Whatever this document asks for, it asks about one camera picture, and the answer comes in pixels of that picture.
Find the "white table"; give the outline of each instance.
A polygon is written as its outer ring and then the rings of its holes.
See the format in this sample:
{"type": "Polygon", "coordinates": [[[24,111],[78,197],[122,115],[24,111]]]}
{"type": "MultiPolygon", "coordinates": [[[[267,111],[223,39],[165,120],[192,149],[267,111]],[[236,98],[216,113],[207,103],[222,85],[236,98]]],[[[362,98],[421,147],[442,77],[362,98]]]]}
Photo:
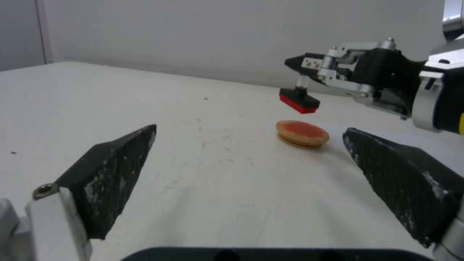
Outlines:
{"type": "Polygon", "coordinates": [[[0,197],[17,211],[92,145],[155,123],[126,208],[93,260],[153,246],[400,248],[431,256],[350,159],[347,127],[415,145],[461,174],[464,138],[350,98],[300,115],[278,89],[75,62],[0,72],[0,197]],[[276,138],[282,119],[325,128],[321,151],[276,138]]]}

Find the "gray wall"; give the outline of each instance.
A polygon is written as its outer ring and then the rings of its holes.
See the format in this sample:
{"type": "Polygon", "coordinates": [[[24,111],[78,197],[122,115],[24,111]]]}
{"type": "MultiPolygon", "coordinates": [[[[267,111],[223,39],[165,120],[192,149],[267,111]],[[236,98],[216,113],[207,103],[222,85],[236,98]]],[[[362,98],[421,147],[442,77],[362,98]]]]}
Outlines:
{"type": "Polygon", "coordinates": [[[288,57],[394,37],[425,59],[443,43],[436,0],[43,0],[53,61],[79,60],[292,86],[288,57]]]}
{"type": "Polygon", "coordinates": [[[0,71],[44,62],[35,0],[1,0],[0,71]]]}

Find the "screw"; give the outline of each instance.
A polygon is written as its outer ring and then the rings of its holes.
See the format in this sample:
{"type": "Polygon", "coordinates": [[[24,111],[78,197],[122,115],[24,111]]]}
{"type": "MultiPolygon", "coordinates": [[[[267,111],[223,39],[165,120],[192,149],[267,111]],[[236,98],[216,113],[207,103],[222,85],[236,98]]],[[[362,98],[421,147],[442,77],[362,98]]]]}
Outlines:
{"type": "Polygon", "coordinates": [[[38,200],[44,198],[46,196],[53,195],[58,192],[58,185],[55,183],[49,183],[42,185],[34,190],[32,193],[32,198],[34,200],[38,200]]]}

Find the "red icing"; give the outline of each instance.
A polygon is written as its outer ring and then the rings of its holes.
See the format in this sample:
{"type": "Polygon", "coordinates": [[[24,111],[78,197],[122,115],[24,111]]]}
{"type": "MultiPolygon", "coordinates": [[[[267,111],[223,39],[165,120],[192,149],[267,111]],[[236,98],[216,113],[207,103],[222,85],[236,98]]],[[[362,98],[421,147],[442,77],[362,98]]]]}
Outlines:
{"type": "Polygon", "coordinates": [[[326,135],[326,132],[323,129],[304,122],[285,123],[284,128],[287,131],[307,137],[323,137],[326,135]]]}

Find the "yellow label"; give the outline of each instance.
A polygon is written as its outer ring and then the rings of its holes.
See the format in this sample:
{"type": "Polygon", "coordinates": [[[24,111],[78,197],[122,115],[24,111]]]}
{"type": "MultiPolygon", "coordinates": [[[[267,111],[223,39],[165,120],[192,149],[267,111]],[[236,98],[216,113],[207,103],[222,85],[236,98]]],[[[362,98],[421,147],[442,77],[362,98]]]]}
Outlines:
{"type": "Polygon", "coordinates": [[[459,120],[459,134],[464,136],[464,113],[461,114],[461,119],[459,120]]]}

